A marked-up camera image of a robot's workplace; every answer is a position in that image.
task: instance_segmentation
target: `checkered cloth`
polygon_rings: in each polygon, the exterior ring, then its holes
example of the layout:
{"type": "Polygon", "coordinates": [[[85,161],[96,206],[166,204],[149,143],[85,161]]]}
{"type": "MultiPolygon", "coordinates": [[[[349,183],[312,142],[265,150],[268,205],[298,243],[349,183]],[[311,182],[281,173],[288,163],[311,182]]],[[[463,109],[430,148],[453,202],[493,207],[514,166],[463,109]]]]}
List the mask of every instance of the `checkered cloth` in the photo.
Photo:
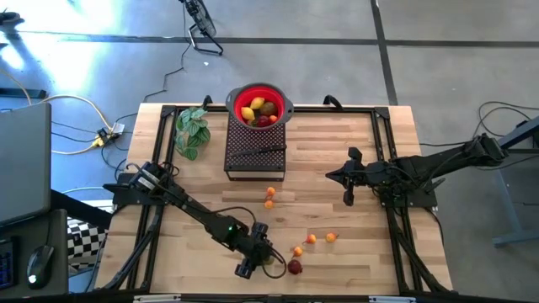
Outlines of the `checkered cloth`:
{"type": "Polygon", "coordinates": [[[76,269],[93,267],[99,246],[107,230],[85,222],[70,223],[67,228],[67,259],[76,269]]]}

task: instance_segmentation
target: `red fruit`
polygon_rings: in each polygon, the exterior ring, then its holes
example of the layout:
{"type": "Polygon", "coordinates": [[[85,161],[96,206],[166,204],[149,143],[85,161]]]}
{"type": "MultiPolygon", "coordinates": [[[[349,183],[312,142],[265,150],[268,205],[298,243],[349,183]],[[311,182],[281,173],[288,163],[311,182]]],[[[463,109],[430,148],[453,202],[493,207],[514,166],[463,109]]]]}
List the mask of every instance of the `red fruit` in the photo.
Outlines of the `red fruit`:
{"type": "Polygon", "coordinates": [[[297,260],[290,260],[286,267],[288,268],[288,272],[291,274],[299,274],[303,271],[302,264],[297,260]]]}
{"type": "Polygon", "coordinates": [[[266,116],[259,116],[259,121],[256,124],[258,127],[265,127],[271,125],[270,118],[266,116]]]}

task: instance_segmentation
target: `yellow cable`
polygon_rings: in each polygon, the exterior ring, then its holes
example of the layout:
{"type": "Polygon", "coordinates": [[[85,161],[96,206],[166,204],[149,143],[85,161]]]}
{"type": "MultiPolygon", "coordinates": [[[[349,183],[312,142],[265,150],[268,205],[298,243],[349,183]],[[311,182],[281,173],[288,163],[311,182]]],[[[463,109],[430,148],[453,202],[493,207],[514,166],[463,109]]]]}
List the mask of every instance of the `yellow cable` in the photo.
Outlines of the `yellow cable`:
{"type": "MultiPolygon", "coordinates": [[[[2,68],[0,68],[0,73],[4,74],[6,77],[10,78],[13,82],[15,82],[15,84],[17,84],[17,86],[19,86],[19,88],[23,90],[23,93],[26,96],[26,99],[28,100],[28,104],[32,105],[32,99],[30,98],[30,95],[28,94],[28,91],[26,91],[26,88],[24,88],[24,86],[19,81],[17,81],[17,79],[15,79],[8,72],[4,71],[2,68]]],[[[92,101],[90,101],[88,99],[85,99],[83,97],[73,96],[73,95],[56,95],[56,96],[52,96],[52,97],[43,99],[40,103],[50,102],[51,100],[54,100],[54,99],[57,99],[57,98],[75,98],[75,99],[81,100],[83,102],[86,102],[87,104],[90,104],[93,107],[93,109],[95,109],[95,111],[98,113],[98,115],[101,118],[101,120],[103,121],[103,123],[107,126],[107,129],[109,130],[109,133],[112,133],[112,127],[110,127],[110,125],[107,123],[107,120],[104,118],[101,111],[97,108],[97,106],[95,106],[95,104],[92,101]]],[[[87,148],[85,148],[85,149],[83,149],[81,151],[51,151],[51,152],[54,152],[54,153],[60,154],[60,155],[77,155],[77,154],[81,154],[83,152],[87,152],[87,151],[99,146],[99,144],[96,143],[96,142],[97,142],[97,140],[94,141],[91,146],[89,146],[89,147],[87,147],[87,148]]]]}

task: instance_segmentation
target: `small orange fruit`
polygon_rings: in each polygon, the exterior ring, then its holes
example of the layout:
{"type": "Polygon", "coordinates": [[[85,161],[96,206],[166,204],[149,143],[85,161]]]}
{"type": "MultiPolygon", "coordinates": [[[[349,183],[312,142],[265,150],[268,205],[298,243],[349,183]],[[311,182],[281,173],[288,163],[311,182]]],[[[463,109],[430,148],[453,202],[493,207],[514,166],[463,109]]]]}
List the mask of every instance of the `small orange fruit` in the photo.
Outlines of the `small orange fruit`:
{"type": "Polygon", "coordinates": [[[264,202],[264,207],[267,208],[268,210],[272,209],[273,208],[273,201],[272,200],[267,200],[264,202]]]}
{"type": "Polygon", "coordinates": [[[307,239],[304,241],[304,243],[313,244],[316,241],[317,241],[317,237],[314,236],[313,234],[311,234],[311,235],[307,236],[307,239]]]}
{"type": "Polygon", "coordinates": [[[300,257],[303,254],[301,247],[294,247],[294,257],[300,257]]]}
{"type": "Polygon", "coordinates": [[[273,197],[273,195],[275,194],[275,189],[272,187],[268,187],[268,189],[266,189],[266,194],[268,195],[268,197],[273,197]]]}
{"type": "Polygon", "coordinates": [[[338,237],[339,237],[339,235],[336,235],[336,234],[330,232],[329,234],[326,235],[326,241],[329,242],[329,243],[333,243],[333,242],[335,242],[335,240],[337,240],[338,237]]]}

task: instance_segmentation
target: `red bowl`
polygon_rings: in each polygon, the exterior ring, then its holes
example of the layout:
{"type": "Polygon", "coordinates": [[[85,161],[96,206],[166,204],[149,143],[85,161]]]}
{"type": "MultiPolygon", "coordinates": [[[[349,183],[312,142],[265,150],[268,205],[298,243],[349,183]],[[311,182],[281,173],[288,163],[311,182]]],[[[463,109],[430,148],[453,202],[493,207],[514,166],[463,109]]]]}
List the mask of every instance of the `red bowl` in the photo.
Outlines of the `red bowl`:
{"type": "Polygon", "coordinates": [[[294,113],[294,105],[286,98],[282,91],[266,83],[253,83],[243,88],[233,89],[227,96],[227,108],[242,125],[251,130],[268,130],[279,123],[286,123],[294,113]],[[265,102],[275,104],[277,108],[277,121],[265,127],[254,127],[247,124],[242,117],[242,108],[249,107],[254,98],[264,98],[265,102]]]}

